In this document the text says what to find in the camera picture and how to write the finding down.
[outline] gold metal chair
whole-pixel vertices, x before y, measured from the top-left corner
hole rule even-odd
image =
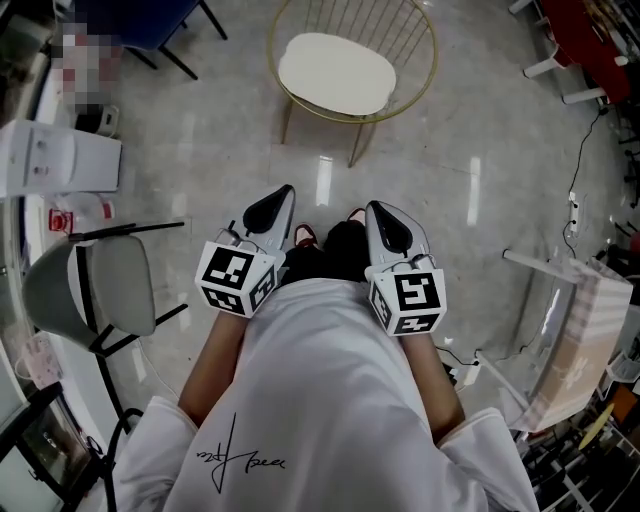
[[[371,115],[353,116],[292,94],[280,79],[278,63],[288,42],[308,32],[337,35],[385,57],[396,73],[396,86],[386,106]],[[366,150],[375,124],[401,114],[426,92],[436,73],[438,48],[433,25],[415,0],[285,0],[269,31],[267,58],[271,73],[288,96],[282,144],[295,103],[323,119],[358,126],[349,159],[352,167]],[[366,124],[372,130],[358,152]]]

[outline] marble floor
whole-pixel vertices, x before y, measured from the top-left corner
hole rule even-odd
[[[197,9],[168,46],[198,81],[162,55],[154,56],[157,71],[123,58],[115,98],[124,144],[116,205],[127,221],[186,221],[141,238],[158,313],[189,304],[141,341],[157,374],[148,362],[136,370],[128,349],[110,358],[125,406],[169,396],[159,377],[179,393],[214,319],[193,285],[204,242],[265,186],[295,186],[294,221],[311,223],[321,237],[374,198],[419,220],[446,278],[449,311],[434,338],[465,361],[478,347],[499,356],[516,351],[539,328],[554,286],[501,259],[502,251],[541,258],[569,251],[562,241],[567,192],[597,105],[561,102],[563,92],[584,88],[577,70],[523,76],[521,69],[545,51],[533,13],[512,16],[508,0],[424,1],[440,44],[435,80],[412,108],[378,125],[368,152],[348,169],[353,127],[294,109],[287,144],[279,143],[284,95],[266,61],[278,4],[209,0],[228,41]],[[631,218],[617,126],[615,113],[608,114],[584,145],[574,186],[580,229],[569,240],[582,260],[615,237],[611,219]],[[326,174],[327,165],[330,186],[321,193],[319,169]],[[447,354],[443,360],[455,363]],[[490,398],[474,388],[462,393],[465,407]]]

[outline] striped cloth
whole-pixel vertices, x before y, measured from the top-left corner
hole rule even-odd
[[[581,411],[589,402],[613,350],[633,286],[596,259],[570,260],[578,276],[567,321],[530,397],[512,428],[538,432]]]

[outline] sleeve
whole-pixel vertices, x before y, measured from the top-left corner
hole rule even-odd
[[[197,431],[175,404],[151,399],[113,471],[118,512],[162,510]]]
[[[494,510],[538,512],[531,482],[497,409],[474,414],[447,434],[438,448],[482,485]]]

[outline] person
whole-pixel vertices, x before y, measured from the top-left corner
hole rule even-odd
[[[380,327],[364,220],[324,250],[298,226],[255,316],[218,314],[178,404],[154,397],[123,449],[118,510],[538,510],[500,413],[465,419],[431,337]]]

